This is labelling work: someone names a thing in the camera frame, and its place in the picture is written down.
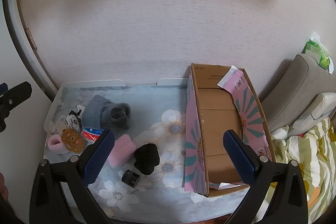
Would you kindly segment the pink fuzzy sock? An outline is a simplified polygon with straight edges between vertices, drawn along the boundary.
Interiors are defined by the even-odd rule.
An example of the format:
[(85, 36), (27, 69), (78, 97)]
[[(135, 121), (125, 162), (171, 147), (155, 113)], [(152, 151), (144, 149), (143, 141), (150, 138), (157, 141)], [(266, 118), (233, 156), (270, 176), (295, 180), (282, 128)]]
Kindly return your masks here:
[(69, 152), (59, 134), (52, 135), (47, 142), (47, 146), (51, 152), (58, 155), (65, 155)]

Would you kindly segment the brown bear fuzzy sock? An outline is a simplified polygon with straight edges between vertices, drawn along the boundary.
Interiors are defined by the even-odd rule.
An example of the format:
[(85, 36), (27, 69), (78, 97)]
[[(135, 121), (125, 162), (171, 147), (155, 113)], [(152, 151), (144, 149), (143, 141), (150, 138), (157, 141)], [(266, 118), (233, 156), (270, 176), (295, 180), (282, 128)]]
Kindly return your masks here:
[(85, 140), (72, 128), (65, 128), (62, 131), (61, 140), (68, 151), (82, 153), (85, 147)]

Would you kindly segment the red blue floss pick box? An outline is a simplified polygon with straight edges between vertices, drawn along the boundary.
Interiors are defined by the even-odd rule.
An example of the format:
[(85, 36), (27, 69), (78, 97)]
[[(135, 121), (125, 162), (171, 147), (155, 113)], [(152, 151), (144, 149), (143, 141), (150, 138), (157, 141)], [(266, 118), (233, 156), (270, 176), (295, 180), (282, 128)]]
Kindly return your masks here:
[(103, 132), (104, 129), (84, 128), (81, 132), (81, 136), (86, 141), (95, 142)]

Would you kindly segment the grey fuzzy sock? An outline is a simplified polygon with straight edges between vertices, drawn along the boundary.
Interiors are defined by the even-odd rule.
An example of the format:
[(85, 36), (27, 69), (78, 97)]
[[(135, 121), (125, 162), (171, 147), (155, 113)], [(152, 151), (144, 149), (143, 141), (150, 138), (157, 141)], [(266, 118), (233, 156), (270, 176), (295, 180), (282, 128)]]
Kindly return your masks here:
[(126, 130), (129, 128), (130, 112), (127, 103), (114, 103), (96, 95), (85, 107), (81, 121), (84, 128)]

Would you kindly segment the pink fuzzy towel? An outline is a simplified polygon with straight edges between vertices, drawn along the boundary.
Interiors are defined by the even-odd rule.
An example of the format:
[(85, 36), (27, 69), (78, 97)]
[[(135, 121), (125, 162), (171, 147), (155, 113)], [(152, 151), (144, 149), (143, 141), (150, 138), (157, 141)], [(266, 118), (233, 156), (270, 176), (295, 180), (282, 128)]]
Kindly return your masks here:
[(114, 147), (108, 156), (108, 163), (112, 168), (125, 164), (136, 151), (137, 146), (128, 134), (123, 134), (114, 143)]

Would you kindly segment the black fuzzy sock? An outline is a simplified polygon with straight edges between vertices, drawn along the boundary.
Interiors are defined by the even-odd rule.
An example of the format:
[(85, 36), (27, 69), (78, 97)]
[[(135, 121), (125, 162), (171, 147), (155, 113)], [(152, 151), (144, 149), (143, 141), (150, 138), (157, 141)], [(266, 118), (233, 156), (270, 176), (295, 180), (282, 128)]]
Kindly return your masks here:
[(147, 143), (137, 148), (134, 158), (134, 167), (146, 176), (151, 175), (160, 163), (158, 149), (154, 143)]

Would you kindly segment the green striped floral blanket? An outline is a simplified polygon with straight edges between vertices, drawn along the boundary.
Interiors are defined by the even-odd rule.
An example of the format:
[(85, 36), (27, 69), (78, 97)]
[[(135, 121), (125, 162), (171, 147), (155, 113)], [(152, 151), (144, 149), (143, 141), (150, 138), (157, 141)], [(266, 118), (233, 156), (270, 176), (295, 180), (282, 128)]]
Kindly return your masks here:
[(335, 132), (329, 117), (302, 135), (288, 136), (289, 126), (271, 132), (276, 161), (299, 164), (306, 190), (308, 222), (327, 211), (335, 198)]

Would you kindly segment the white table tray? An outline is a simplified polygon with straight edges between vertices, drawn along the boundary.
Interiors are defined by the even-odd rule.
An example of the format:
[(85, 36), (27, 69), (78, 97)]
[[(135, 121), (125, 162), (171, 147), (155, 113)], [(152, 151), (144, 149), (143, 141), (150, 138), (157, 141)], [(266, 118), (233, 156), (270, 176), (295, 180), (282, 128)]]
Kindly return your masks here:
[[(156, 86), (187, 86), (188, 79), (159, 79), (156, 83)], [(52, 101), (51, 107), (48, 111), (48, 114), (44, 123), (44, 130), (46, 133), (51, 133), (50, 124), (52, 118), (56, 112), (56, 109), (60, 103), (63, 91), (65, 88), (99, 88), (99, 87), (128, 87), (123, 80), (101, 80), (101, 81), (82, 81), (82, 82), (71, 82), (71, 83), (62, 83), (54, 100)]]

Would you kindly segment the small black jar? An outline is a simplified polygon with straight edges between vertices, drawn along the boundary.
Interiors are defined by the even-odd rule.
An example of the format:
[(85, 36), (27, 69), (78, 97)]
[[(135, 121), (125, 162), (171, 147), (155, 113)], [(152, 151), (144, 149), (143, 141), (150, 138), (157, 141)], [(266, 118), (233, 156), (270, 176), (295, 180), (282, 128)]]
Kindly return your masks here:
[(121, 181), (131, 188), (135, 188), (139, 183), (141, 176), (129, 169), (127, 169), (121, 178)]

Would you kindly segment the white pillow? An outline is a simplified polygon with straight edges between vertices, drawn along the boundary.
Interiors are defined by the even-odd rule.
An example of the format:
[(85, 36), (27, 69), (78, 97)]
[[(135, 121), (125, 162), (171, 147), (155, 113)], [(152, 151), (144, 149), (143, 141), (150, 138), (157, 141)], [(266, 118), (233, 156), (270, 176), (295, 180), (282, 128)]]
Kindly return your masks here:
[(306, 133), (335, 109), (335, 93), (321, 93), (307, 109), (289, 126), (288, 137)]

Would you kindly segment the pink patterned cardboard box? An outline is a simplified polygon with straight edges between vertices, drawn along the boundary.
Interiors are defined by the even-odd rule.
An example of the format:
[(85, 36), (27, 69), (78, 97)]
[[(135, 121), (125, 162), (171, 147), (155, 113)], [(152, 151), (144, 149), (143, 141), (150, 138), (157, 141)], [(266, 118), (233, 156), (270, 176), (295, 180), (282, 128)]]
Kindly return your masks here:
[(234, 130), (257, 155), (275, 159), (266, 117), (246, 70), (191, 64), (186, 103), (186, 191), (217, 197), (248, 187), (223, 144), (228, 130)]

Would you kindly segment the grey upholstered headboard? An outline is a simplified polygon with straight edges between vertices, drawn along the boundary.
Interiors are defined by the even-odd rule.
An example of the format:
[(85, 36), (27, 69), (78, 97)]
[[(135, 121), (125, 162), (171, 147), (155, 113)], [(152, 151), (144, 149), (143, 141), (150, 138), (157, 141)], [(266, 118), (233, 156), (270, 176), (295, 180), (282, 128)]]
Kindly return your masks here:
[(318, 94), (335, 92), (335, 73), (320, 67), (315, 59), (300, 53), (278, 84), (261, 102), (269, 131), (294, 122)]

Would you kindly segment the green tissue pack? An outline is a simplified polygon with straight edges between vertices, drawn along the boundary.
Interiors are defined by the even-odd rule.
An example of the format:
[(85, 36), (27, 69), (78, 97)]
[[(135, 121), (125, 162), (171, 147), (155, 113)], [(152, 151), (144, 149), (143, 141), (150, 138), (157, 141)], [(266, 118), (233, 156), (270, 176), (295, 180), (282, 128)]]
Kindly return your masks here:
[(316, 63), (327, 70), (330, 75), (333, 74), (334, 63), (331, 58), (331, 53), (321, 43), (320, 36), (315, 31), (311, 33), (310, 39), (306, 42), (302, 53), (312, 57)]

